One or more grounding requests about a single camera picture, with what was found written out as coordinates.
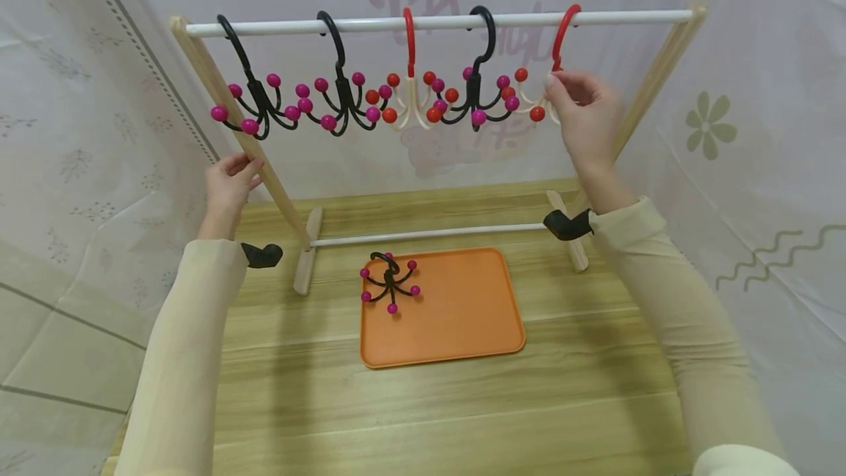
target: white curtain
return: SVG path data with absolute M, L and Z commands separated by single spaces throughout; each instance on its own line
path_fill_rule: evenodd
M 0 475 L 99 475 L 216 155 L 119 0 L 0 0 Z

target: black hook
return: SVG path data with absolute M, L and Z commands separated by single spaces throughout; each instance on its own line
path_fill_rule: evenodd
M 255 80 L 256 77 L 253 76 L 250 60 L 247 59 L 247 53 L 244 51 L 244 46 L 242 46 L 241 40 L 238 38 L 238 34 L 235 34 L 235 29 L 229 24 L 229 20 L 223 15 L 217 16 L 217 23 L 223 27 L 226 38 L 228 38 L 229 42 L 232 43 L 232 47 L 235 48 L 235 53 L 238 54 L 238 59 L 240 59 L 241 66 L 244 68 L 244 74 L 247 75 L 247 79 L 251 81 Z
M 494 15 L 491 14 L 491 11 L 488 8 L 485 8 L 483 5 L 477 5 L 477 7 L 471 10 L 471 15 L 481 15 L 481 18 L 485 20 L 485 25 L 488 25 L 488 49 L 485 50 L 484 54 L 481 54 L 479 57 L 475 58 L 473 62 L 473 71 L 478 72 L 479 66 L 483 63 L 487 63 L 491 57 L 494 56 L 494 49 L 496 49 L 496 24 L 494 23 Z
M 244 74 L 247 77 L 247 90 L 250 91 L 250 94 L 253 97 L 253 102 L 256 104 L 256 108 L 253 109 L 250 105 L 244 102 L 244 99 L 241 98 L 243 90 L 238 85 L 230 85 L 229 92 L 232 93 L 232 96 L 236 99 L 236 101 L 238 101 L 241 107 L 243 107 L 244 110 L 249 112 L 256 119 L 256 132 L 253 133 L 256 140 L 265 140 L 265 138 L 267 138 L 267 135 L 270 132 L 270 120 L 276 121 L 285 129 L 296 129 L 299 125 L 297 118 L 300 116 L 299 113 L 294 114 L 293 112 L 286 114 L 286 111 L 282 109 L 282 93 L 279 91 L 279 84 L 281 81 L 279 76 L 276 74 L 269 74 L 267 76 L 268 84 L 271 85 L 276 93 L 276 103 L 273 103 L 267 96 L 264 83 L 256 79 L 256 76 L 253 74 L 252 68 L 250 67 L 250 60 L 247 58 L 247 52 L 244 50 L 244 46 L 242 46 L 241 41 L 238 38 L 238 34 L 235 34 L 235 29 L 232 27 L 232 24 L 229 24 L 229 20 L 227 20 L 227 18 L 223 15 L 217 16 L 217 23 L 221 25 L 224 33 L 226 34 L 226 38 L 228 38 L 229 42 L 232 43 L 232 47 L 235 48 L 235 53 L 238 54 L 241 66 L 244 68 Z M 223 120 L 218 120 L 221 121 L 223 125 L 235 132 L 243 131 L 240 125 L 234 125 L 229 122 L 225 118 L 225 113 L 223 116 Z M 287 123 L 283 120 L 283 118 L 290 119 L 291 123 Z
M 416 262 L 413 262 L 413 261 L 408 262 L 408 271 L 407 271 L 406 275 L 401 277 L 399 280 L 397 280 L 397 279 L 395 279 L 395 276 L 399 275 L 400 266 L 396 263 L 394 258 L 391 257 L 391 255 L 389 255 L 388 253 L 373 252 L 373 253 L 371 253 L 371 259 L 382 259 L 386 264 L 388 264 L 388 268 L 385 269 L 385 272 L 383 274 L 383 280 L 385 280 L 385 281 L 384 282 L 377 281 L 377 280 L 374 280 L 372 277 L 369 277 L 369 271 L 367 272 L 367 274 L 361 274 L 361 275 L 367 281 L 373 283 L 374 285 L 382 286 L 382 287 L 385 287 L 385 288 L 382 291 L 382 293 L 380 293 L 379 296 L 377 296 L 377 297 L 372 297 L 371 293 L 369 293 L 369 292 L 363 292 L 361 294 L 361 299 L 362 299 L 363 302 L 378 302 L 380 299 L 384 298 L 387 294 L 390 294 L 391 295 L 391 305 L 388 306 L 388 313 L 396 314 L 397 313 L 397 306 L 396 306 L 396 303 L 397 303 L 396 293 L 397 292 L 399 292 L 400 294 L 402 294 L 404 296 L 411 296 L 411 297 L 418 296 L 418 294 L 421 293 L 421 288 L 419 288 L 418 286 L 412 286 L 410 288 L 410 290 L 408 290 L 408 291 L 406 291 L 404 288 L 402 288 L 400 286 L 400 285 L 402 285 L 402 283 L 405 283 L 408 280 L 408 278 L 411 277 L 411 275 L 414 272 L 414 269 L 417 268 Z
M 497 103 L 499 103 L 500 99 L 502 99 L 502 90 L 497 90 L 496 97 L 494 100 L 489 104 L 481 103 L 481 74 L 479 73 L 479 68 L 481 64 L 488 62 L 491 57 L 494 56 L 494 49 L 496 49 L 496 23 L 494 23 L 494 15 L 491 14 L 491 11 L 488 8 L 485 8 L 483 5 L 477 5 L 477 7 L 471 10 L 471 15 L 481 15 L 481 18 L 485 21 L 485 25 L 488 27 L 488 48 L 485 50 L 484 54 L 481 54 L 479 57 L 475 58 L 473 61 L 473 66 L 470 68 L 469 66 L 467 69 L 464 70 L 464 81 L 466 81 L 466 86 L 464 86 L 464 92 L 466 93 L 466 99 L 464 99 L 464 103 L 461 104 L 461 107 L 451 107 L 450 110 L 455 111 L 458 114 L 455 118 L 446 118 L 445 115 L 441 115 L 441 122 L 445 123 L 446 125 L 452 125 L 458 123 L 467 113 L 471 114 L 471 123 L 473 125 L 474 131 L 479 131 L 481 124 L 484 124 L 485 121 L 502 121 L 508 118 L 513 112 L 513 109 L 518 107 L 519 101 L 506 103 L 506 113 L 499 115 L 499 116 L 490 116 L 485 113 L 485 110 L 494 107 Z M 435 93 L 438 96 L 438 99 L 444 99 L 441 97 L 441 93 Z
M 347 64 L 347 54 L 344 52 L 344 42 L 341 41 L 341 34 L 338 31 L 338 27 L 335 26 L 332 15 L 324 12 L 324 10 L 320 10 L 317 13 L 317 20 L 323 21 L 323 24 L 326 24 L 326 27 L 329 29 L 329 34 L 332 35 L 332 41 L 335 43 L 335 52 L 338 54 L 338 60 L 335 62 L 335 70 L 343 76 L 344 72 L 341 69 Z
M 325 115 L 323 118 L 317 118 L 311 113 L 311 109 L 304 110 L 303 114 L 308 119 L 315 123 L 321 124 L 324 129 L 327 129 L 333 136 L 339 137 L 347 130 L 347 124 L 350 122 L 350 116 L 355 122 L 366 131 L 375 129 L 375 124 L 379 120 L 380 114 L 388 106 L 388 98 L 383 99 L 381 107 L 370 107 L 366 110 L 361 109 L 361 102 L 364 95 L 362 85 L 365 82 L 365 76 L 361 72 L 355 72 L 352 75 L 352 82 L 355 83 L 357 93 L 353 93 L 353 88 L 350 85 L 350 80 L 344 75 L 344 65 L 347 63 L 347 54 L 344 51 L 344 42 L 341 41 L 341 35 L 332 15 L 320 10 L 317 13 L 317 20 L 323 21 L 329 29 L 329 34 L 332 35 L 332 40 L 335 43 L 335 52 L 338 54 L 338 60 L 335 62 L 335 91 L 338 92 L 338 104 L 332 102 L 327 94 L 328 81 L 319 77 L 315 81 L 316 90 L 321 93 L 324 101 L 335 112 L 335 115 Z

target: wooden surface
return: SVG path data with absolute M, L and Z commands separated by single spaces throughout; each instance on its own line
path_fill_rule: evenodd
M 297 203 L 324 207 L 322 236 L 540 221 L 572 181 Z M 311 293 L 272 203 L 250 205 L 239 240 L 277 242 L 229 311 L 217 399 L 216 475 L 649 475 L 689 472 L 661 350 L 590 238 L 576 274 L 547 231 L 321 248 Z M 495 246 L 527 344 L 513 355 L 368 370 L 358 357 L 361 280 L 374 249 Z M 104 474 L 110 475 L 116 457 Z

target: multi-hook hanger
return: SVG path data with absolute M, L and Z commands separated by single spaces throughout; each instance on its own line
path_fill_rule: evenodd
M 444 122 L 446 125 L 452 125 L 453 123 L 458 122 L 464 115 L 467 113 L 471 113 L 471 124 L 473 125 L 474 131 L 479 131 L 479 128 L 482 124 L 486 121 L 502 121 L 508 118 L 513 111 L 516 111 L 520 107 L 519 98 L 513 94 L 508 96 L 505 99 L 505 110 L 506 113 L 499 116 L 490 116 L 485 111 L 494 107 L 497 103 L 499 103 L 500 99 L 503 99 L 502 91 L 508 87 L 511 81 L 508 79 L 508 76 L 500 76 L 496 80 L 496 86 L 499 88 L 499 92 L 496 93 L 496 97 L 494 101 L 489 104 L 482 104 L 480 101 L 481 96 L 481 74 L 479 72 L 479 67 L 481 64 L 488 62 L 488 60 L 494 55 L 494 49 L 496 48 L 496 24 L 494 23 L 494 16 L 491 14 L 488 8 L 485 8 L 483 5 L 477 5 L 477 7 L 471 10 L 471 15 L 481 15 L 481 18 L 485 20 L 485 25 L 488 26 L 488 48 L 485 50 L 484 54 L 481 54 L 479 57 L 475 58 L 473 62 L 473 66 L 468 66 L 464 69 L 463 78 L 466 81 L 466 87 L 464 87 L 464 92 L 466 93 L 466 100 L 461 107 L 452 107 L 452 104 L 458 101 L 458 91 L 454 88 L 450 88 L 444 93 L 444 97 L 446 98 L 447 108 L 449 110 L 458 112 L 458 116 L 455 118 L 447 118 L 445 116 L 446 110 L 441 110 L 444 108 L 444 105 L 441 103 L 438 105 L 438 102 L 433 105 L 427 111 L 427 119 L 435 123 L 436 121 Z M 435 94 L 438 96 L 438 101 L 444 102 L 444 98 L 441 97 L 441 91 L 444 90 L 443 88 L 444 82 L 441 80 L 438 84 L 433 82 L 433 90 Z
M 388 123 L 394 123 L 397 118 L 402 118 L 402 123 L 394 126 L 394 129 L 399 131 L 408 125 L 408 121 L 413 116 L 414 119 L 417 119 L 418 124 L 423 126 L 423 129 L 431 129 L 432 127 L 430 127 L 427 121 L 425 121 L 425 118 L 423 118 L 423 113 L 425 111 L 425 107 L 429 104 L 429 99 L 432 98 L 434 88 L 439 87 L 440 90 L 444 89 L 444 80 L 438 79 L 433 71 L 425 72 L 425 74 L 423 74 L 423 83 L 427 85 L 427 93 L 425 93 L 425 99 L 423 102 L 418 102 L 417 78 L 414 76 L 414 63 L 417 59 L 417 45 L 416 42 L 414 42 L 414 21 L 411 16 L 411 9 L 407 7 L 403 9 L 402 16 L 405 18 L 405 36 L 408 40 L 408 75 L 405 77 L 405 92 L 408 97 L 408 101 L 402 101 L 400 93 L 397 92 L 397 87 L 400 85 L 400 76 L 396 74 L 389 74 L 388 85 L 392 90 L 394 90 L 394 93 L 397 96 L 397 104 L 400 105 L 399 107 L 402 111 L 397 114 L 397 111 L 393 107 L 388 107 L 382 111 L 382 119 Z M 374 103 L 371 102 L 371 98 L 367 98 L 367 101 L 369 103 Z M 435 102 L 435 107 L 440 110 L 441 114 L 447 110 L 447 104 L 444 101 L 440 101 L 440 99 Z
M 564 13 L 563 18 L 561 19 L 561 24 L 558 24 L 558 32 L 555 35 L 555 41 L 552 43 L 552 71 L 560 71 L 563 70 L 561 68 L 561 43 L 564 41 L 564 34 L 567 32 L 567 28 L 573 20 L 573 16 L 577 13 L 581 12 L 581 7 L 578 4 L 573 4 L 571 7 L 567 9 L 567 13 Z M 539 99 L 533 101 L 529 99 L 523 93 L 523 82 L 529 78 L 529 71 L 525 68 L 518 68 L 516 72 L 514 72 L 514 79 L 517 80 L 517 93 L 519 94 L 520 98 L 523 98 L 523 101 L 529 104 L 529 108 L 518 110 L 517 113 L 525 114 L 529 113 L 529 118 L 536 123 L 538 121 L 543 120 L 546 118 L 546 111 L 552 108 L 552 104 L 550 103 L 549 99 L 546 97 L 546 94 L 542 94 Z M 561 121 L 558 120 L 558 116 L 554 110 L 550 110 L 550 115 L 552 121 L 557 123 L 558 125 L 561 124 Z
M 372 131 L 375 128 L 375 124 L 379 121 L 382 111 L 388 106 L 388 99 L 391 97 L 393 90 L 391 90 L 388 85 L 383 85 L 379 87 L 378 92 L 374 90 L 368 91 L 367 102 L 375 105 L 378 103 L 379 98 L 382 98 L 382 106 L 368 107 L 367 110 L 361 110 L 361 99 L 363 95 L 363 85 L 365 84 L 365 75 L 361 72 L 355 72 L 352 75 L 352 84 L 358 88 L 358 94 L 354 97 L 352 87 L 350 86 L 350 80 L 344 75 L 344 65 L 347 62 L 347 55 L 346 52 L 344 52 L 344 42 L 341 41 L 341 35 L 338 31 L 338 27 L 335 26 L 335 21 L 332 20 L 332 16 L 329 16 L 329 14 L 324 12 L 324 10 L 320 10 L 317 13 L 317 19 L 326 24 L 329 34 L 332 35 L 332 40 L 335 43 L 335 52 L 338 54 L 338 60 L 335 62 L 335 90 L 338 92 L 338 105 L 335 105 L 332 102 L 332 98 L 329 98 L 329 95 L 327 94 L 327 91 L 329 90 L 329 81 L 325 79 L 325 77 L 318 77 L 314 83 L 315 90 L 323 95 L 323 99 L 327 104 L 329 104 L 329 107 L 335 111 L 335 115 L 324 115 L 323 118 L 318 119 L 315 115 L 311 114 L 311 110 L 314 108 L 314 105 L 311 103 L 311 99 L 308 99 L 308 94 L 311 93 L 311 90 L 305 83 L 300 83 L 296 86 L 295 92 L 297 96 L 300 97 L 300 101 L 297 102 L 297 108 L 302 113 L 305 113 L 305 115 L 308 116 L 308 119 L 321 124 L 323 129 L 332 132 L 332 134 L 336 137 L 344 134 L 344 131 L 347 129 L 347 124 L 350 122 L 350 116 L 352 116 L 352 119 L 354 119 L 362 129 Z M 361 120 L 361 116 L 365 118 L 366 122 Z
M 400 273 L 400 265 L 394 261 L 394 254 L 390 252 L 373 252 L 371 253 L 371 260 L 373 259 L 382 259 L 386 264 L 388 264 L 388 268 L 385 269 L 385 273 L 383 274 L 383 279 L 385 282 L 376 281 L 372 277 L 369 277 L 369 269 L 361 269 L 358 272 L 362 278 L 366 279 L 367 281 L 373 283 L 374 285 L 383 286 L 385 290 L 379 294 L 377 297 L 373 297 L 373 294 L 369 291 L 365 291 L 361 293 L 361 301 L 364 303 L 368 302 L 378 302 L 380 299 L 385 297 L 385 294 L 391 293 L 391 304 L 388 305 L 388 313 L 389 314 L 396 314 L 397 310 L 397 299 L 395 296 L 395 292 L 399 292 L 400 294 L 404 294 L 405 296 L 419 296 L 421 293 L 421 288 L 417 285 L 412 285 L 408 288 L 408 291 L 405 291 L 400 285 L 404 283 L 414 272 L 414 269 L 417 268 L 417 262 L 413 259 L 408 261 L 408 274 L 401 277 L 399 280 L 395 279 L 395 276 L 399 275 Z
M 265 138 L 267 138 L 267 135 L 270 132 L 270 120 L 272 119 L 285 129 L 296 129 L 298 125 L 297 120 L 300 118 L 300 113 L 299 111 L 296 111 L 296 107 L 287 107 L 284 111 L 280 110 L 280 108 L 282 108 L 282 93 L 279 92 L 279 85 L 282 84 L 282 79 L 279 79 L 279 76 L 276 74 L 267 74 L 267 84 L 276 91 L 276 104 L 273 104 L 271 103 L 270 98 L 267 97 L 267 92 L 265 92 L 263 83 L 256 79 L 256 76 L 253 74 L 250 66 L 250 60 L 247 59 L 247 53 L 244 51 L 244 46 L 241 46 L 241 41 L 238 38 L 238 34 L 235 34 L 235 30 L 232 25 L 229 24 L 229 21 L 223 15 L 217 16 L 217 22 L 223 27 L 223 31 L 226 32 L 226 38 L 228 38 L 229 42 L 232 43 L 232 47 L 235 48 L 235 53 L 238 54 L 238 59 L 240 59 L 241 62 L 241 68 L 244 69 L 244 75 L 247 77 L 247 90 L 250 91 L 250 94 L 253 97 L 253 103 L 256 104 L 256 108 L 253 109 L 250 105 L 244 102 L 244 99 L 242 98 L 244 95 L 243 88 L 241 88 L 237 83 L 232 83 L 229 85 L 229 92 L 232 93 L 232 96 L 235 99 L 237 99 L 241 107 L 244 107 L 244 110 L 249 112 L 252 116 L 255 116 L 255 120 L 252 118 L 246 118 L 241 121 L 238 126 L 236 126 L 229 122 L 229 111 L 223 105 L 216 105 L 211 108 L 211 119 L 222 122 L 223 125 L 233 131 L 243 131 L 249 135 L 253 135 L 256 140 L 265 140 Z

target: beige sleeve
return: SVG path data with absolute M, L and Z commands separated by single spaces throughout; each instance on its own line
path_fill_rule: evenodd
M 246 269 L 237 242 L 185 247 L 150 335 L 116 476 L 212 473 L 223 326 Z
M 595 244 L 652 327 L 669 360 L 694 459 L 720 444 L 784 458 L 729 316 L 670 240 L 652 202 L 590 213 Z

